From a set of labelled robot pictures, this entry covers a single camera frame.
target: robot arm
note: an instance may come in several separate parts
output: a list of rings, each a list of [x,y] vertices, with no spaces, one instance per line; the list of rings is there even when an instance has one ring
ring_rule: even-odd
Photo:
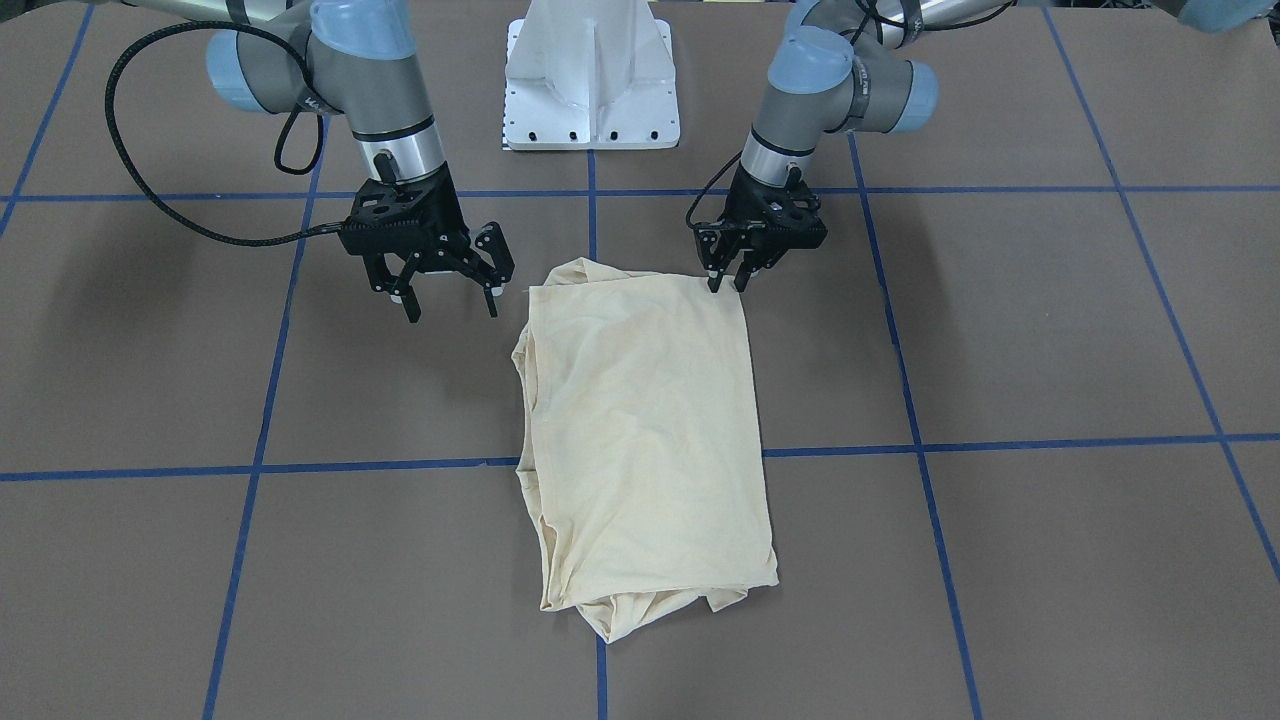
[[[1236,27],[1272,0],[1156,0],[1183,24],[1204,32]],[[730,264],[741,264],[742,292],[788,250],[822,245],[820,202],[804,181],[823,133],[896,133],[923,127],[938,82],[923,63],[893,58],[922,32],[965,27],[965,18],[1011,5],[1001,0],[799,0],[769,65],[768,87],[714,223],[689,223],[712,292]]]
[[[47,4],[51,1],[0,0],[0,20]],[[369,179],[356,193],[351,215],[334,229],[347,252],[364,260],[371,290],[385,292],[403,305],[410,322],[415,323],[421,316],[421,307],[410,284],[413,275],[457,272],[481,286],[490,315],[497,315],[494,297],[511,279],[515,261],[497,223],[484,225],[472,236],[462,218],[419,69],[406,0],[303,0],[297,4],[287,0],[132,0],[128,4],[193,20],[236,23],[236,28],[251,26],[252,32],[269,33],[297,51],[306,64],[306,77],[298,61],[270,38],[221,29],[209,44],[206,64],[218,94],[236,108],[347,115]],[[119,79],[123,64],[150,42],[202,28],[198,22],[177,26],[134,44],[116,63],[111,83]],[[114,132],[111,114],[108,124]],[[150,193],[123,149],[122,159],[143,192],[163,210],[178,217]],[[215,240],[237,240],[178,218]],[[319,232],[333,231],[314,228],[310,234]],[[262,245],[260,241],[237,243]],[[489,256],[488,261],[477,250]],[[403,261],[398,273],[388,268],[388,255]]]

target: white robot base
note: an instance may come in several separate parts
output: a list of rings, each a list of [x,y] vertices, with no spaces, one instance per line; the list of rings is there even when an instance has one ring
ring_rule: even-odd
[[[680,142],[671,26],[645,0],[532,0],[507,32],[503,147]]]

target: cloth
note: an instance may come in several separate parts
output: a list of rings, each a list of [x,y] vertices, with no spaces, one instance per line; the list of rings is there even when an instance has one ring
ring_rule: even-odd
[[[613,642],[778,584],[736,292],[579,259],[530,288],[512,360],[544,611]]]

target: light blue joint cap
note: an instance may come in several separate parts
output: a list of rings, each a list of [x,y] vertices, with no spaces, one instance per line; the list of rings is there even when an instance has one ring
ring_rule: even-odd
[[[239,65],[239,54],[236,51],[238,35],[234,29],[220,29],[209,41],[209,47],[205,50],[209,82],[214,83],[218,96],[232,108],[250,113],[265,113],[266,109],[259,104],[257,99],[253,97],[253,91],[248,88],[244,70]]]
[[[911,61],[911,91],[906,95],[902,117],[888,132],[911,132],[924,127],[938,106],[938,76],[924,63]]]
[[[796,0],[796,4],[791,8],[791,12],[787,13],[787,22],[785,26],[786,31],[783,32],[783,35],[791,35],[792,32],[796,31],[796,28],[804,24],[804,19],[809,17],[809,12],[813,10],[814,5],[817,5],[820,1],[822,0]]]
[[[791,95],[826,92],[854,69],[854,47],[829,29],[803,26],[788,32],[769,64],[769,85]]]
[[[315,0],[311,32],[339,53],[369,60],[402,60],[417,51],[404,0]]]
[[[1271,9],[1274,0],[1187,0],[1178,22],[1201,32],[1225,32]]]

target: blue tape line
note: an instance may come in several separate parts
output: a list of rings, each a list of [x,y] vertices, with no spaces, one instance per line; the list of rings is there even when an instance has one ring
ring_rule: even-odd
[[[1023,439],[1007,442],[938,442],[925,443],[925,452],[987,452],[1002,450],[1076,450],[1087,447],[1144,447],[1153,445],[1204,445],[1219,442],[1217,436],[1155,436],[1126,438]]]
[[[856,187],[814,187],[814,193],[858,195]],[[1126,192],[1280,192],[1280,184],[1148,184],[1125,186]],[[460,197],[590,197],[591,190],[460,190]],[[699,188],[650,188],[650,190],[595,190],[596,197],[691,197],[701,192]],[[920,187],[868,187],[872,195],[969,195],[969,193],[1016,193],[1016,192],[1115,192],[1114,186],[920,186]],[[724,196],[724,188],[712,188],[708,196]],[[355,192],[324,191],[316,192],[316,200],[351,200]],[[161,193],[163,200],[306,200],[306,192],[186,192]],[[0,195],[0,202],[145,202],[142,193],[67,193],[67,195]]]
[[[590,193],[590,190],[460,190],[458,197],[588,197]]]
[[[1230,433],[1228,442],[1275,442],[1280,441],[1280,433]]]
[[[214,665],[209,671],[209,689],[205,693],[204,720],[212,720],[214,706],[218,702],[218,685],[223,679],[223,660],[227,657],[227,639],[232,633],[232,616],[236,614],[236,596],[239,593],[241,568],[244,565],[244,548],[248,546],[248,527],[253,520],[253,503],[257,500],[257,474],[248,478],[244,489],[244,509],[241,511],[239,533],[236,536],[236,556],[232,559],[232,575],[227,583],[227,597],[223,600],[223,620],[218,625],[218,643],[214,646]]]
[[[599,250],[595,234],[595,197],[599,195],[595,188],[595,150],[586,151],[586,258],[594,261]]]
[[[1151,436],[1120,438],[1064,438],[1064,439],[1015,439],[996,442],[942,442],[922,443],[919,450],[927,454],[945,452],[998,452],[1019,450],[1073,450],[1089,447],[1143,447],[1174,445],[1211,445],[1221,441],[1230,443],[1280,442],[1280,433],[1236,433],[1217,436]],[[854,445],[836,447],[776,447],[765,448],[764,457],[840,457],[858,455],[910,455],[916,452],[914,445]],[[122,468],[102,470],[32,470],[0,473],[0,483],[27,483],[52,480],[110,480],[145,478],[183,478],[205,475],[262,475],[307,474],[307,473],[356,473],[384,470],[448,470],[466,468],[513,468],[520,457],[444,457],[420,460],[366,460],[344,462],[276,462],[262,465],[210,465],[196,468]]]
[[[1126,192],[1280,192],[1280,184],[1126,184]]]
[[[293,473],[353,473],[378,470],[447,470],[458,468],[515,468],[518,457],[457,457],[440,460],[384,460],[367,462],[285,462],[262,465],[268,475]]]
[[[1108,184],[973,184],[973,186],[922,186],[922,187],[868,187],[872,195],[961,195],[1007,192],[1115,192]]]
[[[36,470],[27,473],[0,473],[0,483],[196,478],[206,475],[244,475],[252,471],[252,465],[212,465],[207,468],[120,468],[105,470]]]
[[[329,135],[329,122],[324,122],[324,136]],[[324,152],[316,159],[311,170],[311,184],[307,190],[307,204],[302,210],[302,228],[311,225],[311,211],[315,209],[315,193],[320,183],[320,170],[324,167]],[[284,346],[289,340],[289,313],[293,307],[293,292],[298,287],[298,274],[302,256],[307,250],[306,238],[297,242],[293,251],[293,266],[289,270],[289,287],[284,293],[284,310],[280,313],[280,332],[275,341],[275,357],[271,361],[271,379],[266,384],[266,400],[262,402],[262,427],[259,430],[257,446],[253,451],[253,465],[260,468],[266,456],[266,438],[271,429],[271,415],[275,410],[275,391],[280,384],[280,369],[284,366]],[[209,691],[205,693],[204,720],[212,720],[218,703],[218,687],[221,683],[223,662],[227,659],[227,641],[230,637],[232,619],[236,615],[236,597],[239,592],[241,570],[244,568],[244,550],[248,546],[250,525],[253,521],[253,505],[257,501],[257,484],[261,473],[250,475],[244,492],[244,510],[241,515],[239,534],[236,539],[236,556],[232,560],[230,580],[227,583],[227,600],[223,605],[223,621],[218,628],[218,644],[214,647],[214,664],[209,671]]]
[[[609,646],[595,635],[595,717],[609,719]]]
[[[904,455],[915,452],[914,445],[861,445],[850,447],[782,447],[765,450],[765,457],[831,457],[849,455]]]
[[[13,217],[13,209],[18,204],[18,199],[22,196],[22,187],[27,184],[27,176],[31,174],[31,167],[36,163],[36,152],[40,152],[40,145],[45,141],[45,132],[49,131],[49,123],[54,119],[54,110],[58,109],[58,101],[63,97],[63,90],[67,88],[67,81],[72,77],[72,68],[76,67],[76,59],[79,58],[81,46],[84,45],[84,35],[88,32],[88,23],[93,19],[93,6],[90,5],[84,8],[84,18],[81,19],[81,27],[76,32],[76,42],[72,44],[72,51],[67,56],[67,64],[63,65],[63,74],[58,78],[58,86],[54,87],[54,95],[49,99],[49,106],[45,108],[45,115],[40,119],[40,127],[36,128],[36,137],[31,141],[31,147],[27,150],[27,158],[22,161],[22,170],[18,173],[18,182],[13,186],[13,192],[9,195],[4,205],[4,214],[0,215],[0,237],[4,236],[5,228],[9,227],[9,218]]]
[[[1066,46],[1062,45],[1062,38],[1057,32],[1057,27],[1053,24],[1053,18],[1048,13],[1048,8],[1041,8],[1041,13],[1044,15],[1044,22],[1048,24],[1050,35],[1053,36],[1053,44],[1057,45],[1057,53],[1062,58],[1062,64],[1066,65],[1066,74],[1071,78],[1071,86],[1075,88],[1075,96],[1080,101],[1080,109],[1084,110],[1084,117],[1089,120],[1089,128],[1093,129],[1093,138],[1098,143],[1098,151],[1102,152],[1102,159],[1106,161],[1107,172],[1111,173],[1111,181],[1115,183],[1116,193],[1120,195],[1120,202],[1124,205],[1125,215],[1129,218],[1129,227],[1133,229],[1133,236],[1138,241],[1138,249],[1142,251],[1142,259],[1147,264],[1147,272],[1151,273],[1151,281],[1156,286],[1156,292],[1160,295],[1160,302],[1165,307],[1165,315],[1169,318],[1169,324],[1174,328],[1174,336],[1178,337],[1178,346],[1183,351],[1183,359],[1187,360],[1187,368],[1192,373],[1192,379],[1196,380],[1196,388],[1199,391],[1201,401],[1204,404],[1204,411],[1208,414],[1210,423],[1213,425],[1213,433],[1219,438],[1219,443],[1222,447],[1222,455],[1226,457],[1226,464],[1231,469],[1231,475],[1235,478],[1236,488],[1240,491],[1240,497],[1244,500],[1244,506],[1249,512],[1249,518],[1253,520],[1253,529],[1258,533],[1258,541],[1262,542],[1262,550],[1266,552],[1267,560],[1271,562],[1271,571],[1280,582],[1280,560],[1276,559],[1275,546],[1271,543],[1271,537],[1267,534],[1266,525],[1262,524],[1262,516],[1258,515],[1258,509],[1253,502],[1253,495],[1249,492],[1249,486],[1244,480],[1244,474],[1240,473],[1240,468],[1235,461],[1235,454],[1231,452],[1231,446],[1222,432],[1222,423],[1219,420],[1217,410],[1213,407],[1213,401],[1210,398],[1208,388],[1204,386],[1204,378],[1201,377],[1199,368],[1196,365],[1196,357],[1192,356],[1190,343],[1187,342],[1187,336],[1183,333],[1181,323],[1178,322],[1178,315],[1174,313],[1174,304],[1169,300],[1169,293],[1165,291],[1165,283],[1160,278],[1160,270],[1156,268],[1156,261],[1151,255],[1151,250],[1147,247],[1147,240],[1142,234],[1142,227],[1138,224],[1138,218],[1134,215],[1133,206],[1129,204],[1129,195],[1125,192],[1125,187],[1120,183],[1120,174],[1116,172],[1115,163],[1111,160],[1111,152],[1107,150],[1107,143],[1102,140],[1102,131],[1098,129],[1098,123],[1093,117],[1093,110],[1089,109],[1088,100],[1084,99],[1084,88],[1080,86],[1080,81],[1075,74],[1075,68],[1071,67],[1071,59],[1066,54]]]
[[[884,263],[881,259],[879,242],[876,237],[876,220],[872,218],[872,201],[863,178],[863,163],[858,156],[858,142],[854,136],[849,136],[849,155],[854,161],[854,177],[863,205],[863,219],[867,223],[867,240],[870,243],[872,259],[876,264],[876,281],[879,282],[881,295],[884,300],[884,322],[888,324],[890,341],[893,343],[893,352],[897,355],[897,372],[902,378],[902,402],[906,405],[906,420],[911,427],[911,443],[915,450],[915,462],[920,470],[920,486],[924,491],[924,501],[929,510],[929,524],[933,528],[933,544],[938,553],[938,566],[942,571],[942,585],[947,593],[947,606],[951,609],[951,625],[956,634],[956,648],[960,652],[960,666],[964,670],[965,688],[969,691],[969,707],[974,720],[982,720],[982,701],[978,697],[978,683],[973,674],[973,662],[969,657],[969,639],[964,632],[964,619],[960,615],[960,600],[956,596],[955,579],[951,577],[951,559],[947,556],[947,543],[942,534],[942,519],[938,516],[938,503],[933,495],[933,480],[929,478],[929,464],[924,455],[924,443],[920,441],[920,424],[915,416],[915,402],[911,400],[911,382],[906,374],[906,356],[902,354],[902,343],[897,334],[897,322],[893,319],[893,301],[890,297],[888,282],[884,277]]]

